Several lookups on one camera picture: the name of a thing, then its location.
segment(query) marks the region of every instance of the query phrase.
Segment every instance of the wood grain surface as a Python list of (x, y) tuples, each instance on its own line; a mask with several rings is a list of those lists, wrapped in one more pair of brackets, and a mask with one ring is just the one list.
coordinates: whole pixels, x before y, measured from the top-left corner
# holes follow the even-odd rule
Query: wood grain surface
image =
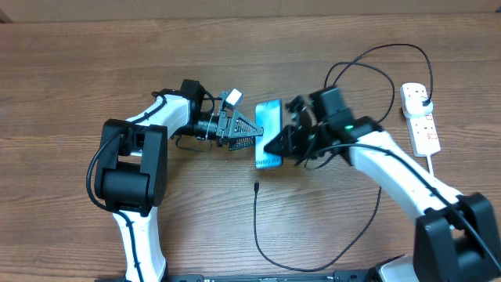
[[(442, 143), (436, 175), (464, 193), (482, 192), (500, 223), (499, 27), (499, 14), (0, 25), (0, 281), (124, 273), (117, 225), (88, 199), (85, 173), (103, 122), (143, 111), (152, 91), (176, 89), (183, 78), (212, 92), (238, 88), (241, 111), (253, 117), (256, 103), (309, 94), (333, 63), (391, 42), (416, 44), (431, 58)], [(364, 61), (387, 71), (397, 88), (429, 86), (414, 49), (381, 49)], [(370, 70), (354, 67), (339, 86), (357, 116), (379, 118), (390, 103), (389, 83)], [(398, 95), (383, 126), (411, 154)], [(159, 225), (173, 274), (286, 273), (254, 245), (256, 180), (261, 246), (295, 267), (335, 257), (364, 227), (377, 196), (377, 185), (341, 159), (314, 172), (292, 161), (258, 172), (252, 149), (197, 154), (169, 143), (168, 177)], [(413, 232), (384, 193), (372, 226), (326, 272), (411, 255)]]

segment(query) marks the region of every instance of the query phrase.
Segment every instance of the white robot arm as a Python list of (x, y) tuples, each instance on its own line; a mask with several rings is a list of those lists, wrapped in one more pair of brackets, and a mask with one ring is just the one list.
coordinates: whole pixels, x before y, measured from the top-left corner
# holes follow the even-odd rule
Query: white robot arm
[[(155, 103), (127, 121), (109, 120), (103, 126), (96, 169), (95, 192), (114, 213), (120, 227), (127, 258), (122, 280), (160, 282), (168, 276), (167, 261), (160, 249), (157, 207), (167, 185), (167, 140), (174, 135), (216, 140), (230, 150), (254, 145), (258, 127), (235, 107), (242, 93), (223, 92), (218, 114), (202, 112), (207, 95), (198, 81), (185, 80), (179, 91), (164, 89), (152, 93)], [(229, 117), (225, 109), (232, 110)], [(141, 164), (118, 160), (118, 155), (139, 156)]]
[[(309, 103), (299, 96), (286, 104), (295, 125), (287, 125), (265, 151), (294, 157), (297, 165), (339, 154), (380, 184), (416, 225), (413, 258), (384, 263), (363, 281), (489, 281), (499, 276), (501, 243), (487, 199), (479, 193), (465, 197), (437, 180), (370, 117), (354, 119), (337, 87), (309, 98)], [(451, 229), (464, 230), (464, 236), (453, 237)]]

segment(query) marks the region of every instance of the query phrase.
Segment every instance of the black cable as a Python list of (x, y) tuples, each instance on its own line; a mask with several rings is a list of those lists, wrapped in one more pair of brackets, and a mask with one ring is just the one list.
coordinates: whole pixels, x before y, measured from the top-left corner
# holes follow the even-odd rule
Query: black cable
[(357, 61), (359, 61), (361, 58), (363, 58), (367, 53), (372, 52), (377, 49), (385, 48), (385, 47), (392, 47), (392, 46), (408, 46), (408, 47), (413, 47), (415, 49), (418, 49), (424, 56), (424, 59), (426, 59), (426, 63), (428, 65), (428, 70), (430, 70), (430, 95), (428, 96), (428, 99), (423, 102), (423, 106), (427, 106), (431, 102), (431, 96), (433, 95), (433, 70), (431, 69), (431, 62), (430, 59), (428, 58), (428, 55), (422, 50), (420, 47), (413, 45), (413, 44), (406, 44), (406, 43), (393, 43), (393, 44), (386, 44), (386, 45), (381, 45), (377, 46), (374, 48), (371, 48), (367, 51), (365, 51), (362, 55), (356, 57), (354, 60), (352, 60), (336, 77), (334, 80), (333, 85), (336, 84), (336, 82), (339, 80), (341, 75), (349, 68), (351, 65), (355, 64)]
[[(110, 138), (106, 140), (106, 142), (101, 145), (101, 147), (97, 150), (96, 154), (94, 157), (91, 159), (90, 164), (88, 165), (88, 170), (87, 170), (87, 178), (86, 178), (86, 186), (87, 186), (87, 194), (88, 197), (91, 199), (92, 203), (94, 203), (98, 208), (101, 208), (105, 211), (108, 212), (108, 208), (104, 205), (101, 204), (97, 201), (96, 197), (94, 197), (94, 193), (92, 192), (92, 170), (94, 169), (94, 166), (96, 166), (96, 162), (99, 159), (99, 156), (103, 153), (103, 151), (110, 145), (110, 143), (117, 138), (121, 133), (123, 133), (125, 130), (129, 129), (131, 126), (138, 124), (140, 122), (143, 122), (150, 118), (150, 116), (154, 115), (156, 112), (158, 112), (162, 107), (164, 107), (167, 104), (167, 100), (165, 99), (165, 96), (162, 97), (162, 103), (158, 105), (158, 107), (154, 108), (151, 110), (149, 113), (144, 113), (142, 117), (136, 118), (134, 121), (130, 121), (125, 125), (124, 127), (118, 129)], [(132, 227), (132, 222), (127, 215), (121, 211), (115, 212), (117, 215), (121, 216), (124, 218), (125, 222), (127, 223), (127, 226), (129, 228), (129, 233), (131, 235), (131, 244), (132, 244), (132, 257), (134, 258), (134, 267), (138, 271), (138, 276), (139, 276), (139, 281), (143, 282), (142, 274), (141, 274), (141, 269), (139, 268), (139, 260), (137, 256), (137, 252), (135, 249), (135, 238), (134, 238), (134, 230)]]
[(379, 193), (377, 194), (377, 202), (376, 202), (376, 207), (374, 208), (374, 213), (373, 215), (370, 217), (370, 220), (369, 222), (367, 223), (366, 227), (364, 227), (364, 229), (362, 230), (362, 232), (360, 232), (360, 234), (339, 254), (337, 255), (337, 257), (327, 263), (326, 265), (324, 266), (320, 266), (318, 268), (315, 268), (315, 269), (300, 269), (300, 268), (295, 268), (295, 267), (290, 267), (290, 266), (284, 266), (284, 265), (281, 265), (279, 264), (278, 262), (274, 262), (272, 261), (268, 256), (265, 255), (265, 253), (261, 250), (261, 248), (259, 247), (259, 242), (258, 242), (258, 232), (257, 232), (257, 228), (256, 228), (256, 205), (257, 205), (257, 202), (258, 202), (258, 191), (259, 191), (259, 183), (255, 183), (254, 184), (254, 240), (256, 242), (256, 247), (258, 248), (258, 251), (259, 253), (262, 255), (263, 258), (265, 258), (268, 262), (270, 262), (271, 264), (275, 265), (275, 266), (278, 266), (278, 267), (281, 267), (283, 269), (288, 269), (288, 270), (293, 270), (293, 271), (300, 271), (300, 272), (305, 272), (305, 273), (311, 273), (311, 272), (316, 272), (316, 271), (320, 271), (320, 270), (324, 270), (326, 269), (327, 267), (329, 266), (332, 266), (342, 255), (344, 255), (344, 253), (349, 249), (351, 248), (351, 246), (353, 246), (353, 244), (356, 243), (356, 241), (358, 239), (360, 239), (360, 237), (365, 233), (365, 231), (369, 228), (370, 226), (370, 223), (372, 223), (372, 221), (374, 220), (374, 217), (376, 216), (376, 213), (377, 213), (377, 208), (379, 207), (379, 203), (380, 203), (380, 199), (381, 199), (381, 187), (379, 187)]
[(374, 67), (374, 66), (371, 66), (369, 64), (366, 64), (366, 63), (353, 63), (353, 62), (339, 62), (339, 63), (335, 63), (330, 69), (329, 69), (329, 72), (327, 73), (327, 76), (326, 76), (326, 80), (323, 82), (323, 88), (327, 87), (327, 82), (329, 81), (329, 76), (330, 76), (330, 73), (332, 72), (332, 70), (339, 66), (339, 65), (342, 65), (342, 64), (352, 64), (352, 65), (356, 65), (356, 66), (360, 66), (360, 67), (367, 67), (371, 70), (375, 70), (377, 71), (378, 73), (382, 74), (383, 76), (385, 76), (385, 78), (387, 78), (389, 80), (389, 82), (391, 83), (391, 89), (392, 89), (392, 94), (391, 94), (391, 102), (390, 102), (390, 106), (388, 107), (388, 109), (386, 110), (386, 114), (384, 114), (384, 116), (379, 120), (377, 121), (377, 123), (381, 123), (382, 121), (384, 121), (384, 119), (390, 114), (390, 111), (391, 111), (391, 108), (393, 107), (393, 102), (395, 101), (395, 83), (393, 83), (393, 80), (390, 78), (390, 76), (388, 74), (386, 74), (384, 71), (382, 71), (381, 69), (377, 68), (377, 67)]
[(209, 141), (209, 143), (211, 144), (209, 146), (209, 149), (207, 149), (207, 150), (200, 150), (200, 149), (195, 149), (195, 148), (190, 148), (190, 147), (185, 147), (185, 146), (179, 146), (179, 140), (181, 140), (181, 135), (179, 135), (178, 138), (175, 140), (175, 146), (178, 147), (181, 150), (188, 150), (188, 151), (198, 152), (198, 153), (206, 153), (206, 152), (212, 150), (212, 142), (211, 141)]
[(222, 100), (222, 99), (221, 99), (221, 98), (219, 98), (219, 97), (218, 97), (218, 98), (214, 98), (214, 97), (212, 96), (212, 94), (211, 94), (210, 92), (208, 92), (207, 90), (205, 91), (205, 95), (209, 96), (209, 98), (204, 98), (204, 100), (205, 100), (205, 101), (210, 100), (210, 101), (212, 102), (212, 108), (211, 108), (210, 110), (208, 110), (208, 111), (204, 111), (204, 112), (202, 112), (202, 113), (204, 113), (204, 114), (213, 114), (213, 113), (214, 113), (214, 108), (215, 108), (215, 105), (216, 105), (215, 100), (220, 101), (220, 100)]
[(414, 176), (416, 176), (416, 178), (419, 179), (424, 184), (424, 186), (427, 189), (429, 189), (429, 191), (431, 191), (433, 193), (433, 195), (435, 195), (445, 206), (447, 206), (447, 208), (449, 208), (452, 211), (452, 213), (460, 220), (461, 224), (463, 226), (465, 226), (465, 229), (474, 237), (474, 239), (477, 241), (477, 243), (481, 246), (482, 249), (484, 249), (485, 253), (494, 262), (494, 264), (496, 265), (498, 271), (501, 272), (501, 265), (499, 264), (497, 258), (493, 255), (493, 253), (491, 252), (491, 250), (488, 249), (487, 245), (482, 240), (482, 238), (480, 238), (480, 236), (478, 235), (477, 231), (475, 231), (475, 229), (473, 228), (473, 226), (464, 218), (463, 215), (461, 215), (452, 206), (451, 203), (449, 203), (449, 201), (447, 201), (447, 199), (445, 199), (437, 191), (437, 188), (434, 188), (432, 185), (430, 185), (430, 183), (428, 183), (428, 181), (426, 181), (423, 178), (423, 176), (421, 176), (409, 163), (407, 163), (406, 161), (404, 161), (397, 154), (393, 153), (390, 150), (379, 148), (378, 146), (371, 146), (371, 145), (366, 145), (366, 144), (357, 144), (357, 143), (354, 143), (354, 144), (338, 144), (338, 145), (328, 146), (327, 148), (319, 150), (315, 155), (326, 153), (326, 152), (330, 152), (330, 151), (332, 151), (334, 149), (338, 149), (338, 148), (354, 147), (354, 146), (361, 147), (361, 148), (366, 148), (366, 149), (371, 149), (371, 150), (376, 150), (376, 151), (380, 151), (381, 153), (385, 153), (386, 155), (393, 157), (394, 159), (396, 159), (397, 161), (399, 161), (401, 164), (403, 164), (407, 169), (409, 169), (409, 171), (412, 172), (414, 174)]

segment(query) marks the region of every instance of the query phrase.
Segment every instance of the white power strip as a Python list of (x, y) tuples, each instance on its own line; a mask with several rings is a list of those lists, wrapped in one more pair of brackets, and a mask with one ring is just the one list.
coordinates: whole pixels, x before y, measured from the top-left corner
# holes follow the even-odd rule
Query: white power strip
[[(408, 110), (411, 108), (424, 110), (422, 114), (413, 114), (412, 117), (406, 118), (407, 128), (409, 129), (414, 156), (426, 157), (428, 168), (433, 175), (431, 155), (439, 152), (441, 148), (438, 141), (437, 128), (431, 114), (433, 106), (423, 109), (422, 99), (426, 99), (427, 97), (426, 88), (424, 85), (417, 83), (405, 83), (400, 88), (400, 93), (403, 104), (402, 110), (406, 117), (409, 116)], [(419, 95), (421, 99), (409, 99), (409, 95)]]

